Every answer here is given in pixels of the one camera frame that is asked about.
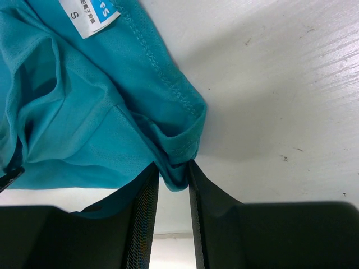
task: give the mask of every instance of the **seam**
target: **seam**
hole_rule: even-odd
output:
[[[145,49],[145,53],[148,57],[148,59],[151,62],[151,65],[154,67],[154,69],[157,72],[157,75],[161,79],[161,81],[172,90],[172,92],[175,94],[175,96],[181,101],[181,103],[184,105],[187,111],[189,111],[192,115],[195,117],[198,117],[198,112],[194,109],[193,105],[187,100],[185,96],[183,96],[178,87],[171,84],[170,80],[165,76],[165,74],[162,72],[161,68],[159,67],[159,64],[156,60],[156,58],[153,55],[153,52],[150,50],[149,46],[147,45],[146,40],[142,36],[142,33],[138,30],[134,20],[132,19],[131,15],[125,10],[124,7],[121,7],[118,3],[113,1],[113,4],[115,8],[117,8],[121,16],[124,17],[124,19],[128,22],[128,26],[132,30],[132,32],[135,34],[136,39],[140,42],[142,47]]]

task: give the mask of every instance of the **teal garment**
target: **teal garment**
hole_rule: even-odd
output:
[[[10,187],[119,188],[155,161],[186,188],[206,105],[137,1],[85,40],[58,0],[4,2],[0,176],[26,170]]]

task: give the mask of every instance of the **size label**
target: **size label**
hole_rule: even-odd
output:
[[[113,22],[120,13],[109,0],[59,0],[82,38],[88,38]]]

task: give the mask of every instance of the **blue section of label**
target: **blue section of label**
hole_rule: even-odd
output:
[[[117,11],[110,0],[91,0],[91,3],[100,22],[104,22]]]

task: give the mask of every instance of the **folded cloth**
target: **folded cloth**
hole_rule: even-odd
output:
[[[84,40],[58,0],[0,3],[0,176],[25,168],[10,188],[120,188],[152,161],[187,187],[205,102],[139,3],[113,4]]]

